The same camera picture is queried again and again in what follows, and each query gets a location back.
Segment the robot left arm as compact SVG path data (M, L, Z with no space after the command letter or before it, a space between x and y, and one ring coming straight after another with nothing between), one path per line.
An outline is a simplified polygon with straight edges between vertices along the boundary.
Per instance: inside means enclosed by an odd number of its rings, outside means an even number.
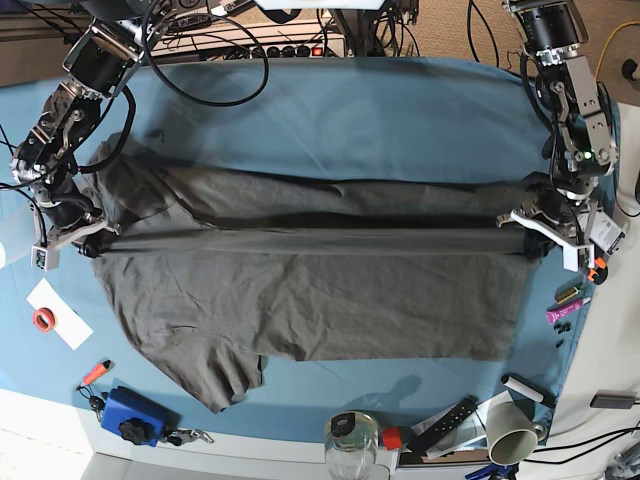
M590 238L599 202L592 194L619 159L611 102L579 52L589 35L572 1L506 1L521 28L520 77L534 113L549 132L546 172L523 180L531 199L498 218L558 245L563 266L595 267Z

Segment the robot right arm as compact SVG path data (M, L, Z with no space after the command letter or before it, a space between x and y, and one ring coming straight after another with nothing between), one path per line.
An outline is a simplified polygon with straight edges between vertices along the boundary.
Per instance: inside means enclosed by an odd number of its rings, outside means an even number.
M178 12L174 1L83 1L80 6L91 21L64 60L68 77L47 98L37 123L10 163L16 188L27 187L33 194L36 242L31 263L45 271L57 267L62 247L76 244L92 254L91 237L103 230L119 231L74 182L77 174L104 168L117 155L111 153L95 165L80 166L74 154L98 127L102 102L118 95L124 95L128 103L116 145L123 148L136 113L127 83L147 62Z

